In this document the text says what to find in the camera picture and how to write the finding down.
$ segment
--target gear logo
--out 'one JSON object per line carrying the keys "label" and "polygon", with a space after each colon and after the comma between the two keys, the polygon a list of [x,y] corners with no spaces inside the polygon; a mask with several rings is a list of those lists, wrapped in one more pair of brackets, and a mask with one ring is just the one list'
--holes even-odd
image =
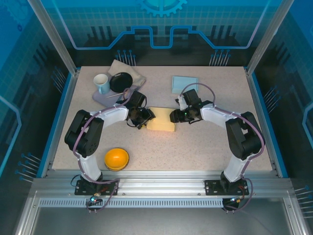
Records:
{"label": "gear logo", "polygon": [[182,9],[182,5],[187,3],[187,0],[137,0],[141,5],[142,10],[146,10],[147,14],[152,13],[154,17],[164,15],[170,16],[176,14],[176,11]]}
{"label": "gear logo", "polygon": [[11,17],[18,23],[26,20],[28,16],[27,0],[0,0],[0,7],[5,6]]}

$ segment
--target beige cloth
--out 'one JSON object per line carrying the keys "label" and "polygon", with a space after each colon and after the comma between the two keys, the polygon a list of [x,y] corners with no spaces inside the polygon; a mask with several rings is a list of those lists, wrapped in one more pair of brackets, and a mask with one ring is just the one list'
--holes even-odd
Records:
{"label": "beige cloth", "polygon": [[113,76],[119,72],[126,72],[129,73],[132,78],[133,78],[133,85],[135,86],[141,86],[146,78],[139,73],[137,73],[133,68],[129,65],[126,65],[118,60],[114,60],[113,63],[111,64],[111,67],[108,71],[108,73]]}

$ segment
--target glass panel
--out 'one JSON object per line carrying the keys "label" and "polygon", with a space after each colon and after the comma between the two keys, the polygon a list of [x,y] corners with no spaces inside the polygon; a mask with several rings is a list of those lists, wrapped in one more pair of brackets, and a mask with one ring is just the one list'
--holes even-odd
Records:
{"label": "glass panel", "polygon": [[[310,190],[313,187],[312,7],[311,0],[294,1],[255,70],[268,123],[273,126],[288,176],[295,189],[309,185]],[[304,194],[305,200],[301,201],[305,212],[312,211],[312,198],[305,198],[308,195]]]}
{"label": "glass panel", "polygon": [[0,32],[0,227],[12,234],[68,71],[26,0],[0,0]]}
{"label": "glass panel", "polygon": [[245,66],[281,0],[44,0],[77,66]]}

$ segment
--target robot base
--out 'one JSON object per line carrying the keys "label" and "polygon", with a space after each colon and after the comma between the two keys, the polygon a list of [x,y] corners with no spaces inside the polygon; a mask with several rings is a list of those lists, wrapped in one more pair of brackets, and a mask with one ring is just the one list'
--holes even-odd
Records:
{"label": "robot base", "polygon": [[205,195],[206,196],[241,196],[243,192],[239,189],[239,186],[244,187],[245,196],[249,195],[249,189],[245,180],[238,180],[228,188],[224,190],[221,180],[205,180]]}
{"label": "robot base", "polygon": [[[98,181],[104,182],[108,180],[103,180],[102,176],[98,179]],[[110,183],[110,184],[95,184],[92,182],[89,182],[85,180],[84,178],[80,177],[80,180],[76,182],[76,188],[75,188],[75,195],[83,195],[83,196],[92,196],[95,193],[101,193],[101,195],[111,195],[114,186],[116,182]],[[113,195],[117,195],[118,189],[114,192]]]}

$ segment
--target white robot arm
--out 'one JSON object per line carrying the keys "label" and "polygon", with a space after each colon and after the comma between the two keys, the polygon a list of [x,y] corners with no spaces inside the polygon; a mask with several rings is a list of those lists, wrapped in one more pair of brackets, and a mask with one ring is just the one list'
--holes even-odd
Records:
{"label": "white robot arm", "polygon": [[[176,102],[179,104],[180,109],[174,110],[170,114],[171,122],[188,122],[192,124],[205,120],[227,131],[232,156],[227,168],[221,174],[220,182],[225,192],[230,191],[232,186],[241,180],[247,162],[261,150],[262,143],[259,136],[262,137],[263,143],[265,142],[254,115],[250,112],[243,114],[232,113],[218,108],[211,101],[202,102],[194,89],[179,95]],[[243,119],[252,124],[256,131]]]}
{"label": "white robot arm", "polygon": [[[82,177],[94,183],[102,181],[102,174],[97,165],[94,152],[98,148],[102,130],[118,121],[128,121],[133,123],[133,127],[141,129],[146,123],[155,118],[153,112],[149,109],[142,108],[143,101],[146,96],[138,91],[134,91],[129,101],[119,101],[108,109],[102,112],[87,112],[80,110],[77,112],[67,134],[65,143],[70,150],[74,150],[76,145],[75,155],[78,157],[78,163],[82,171]],[[96,115],[84,129],[86,123]]]}

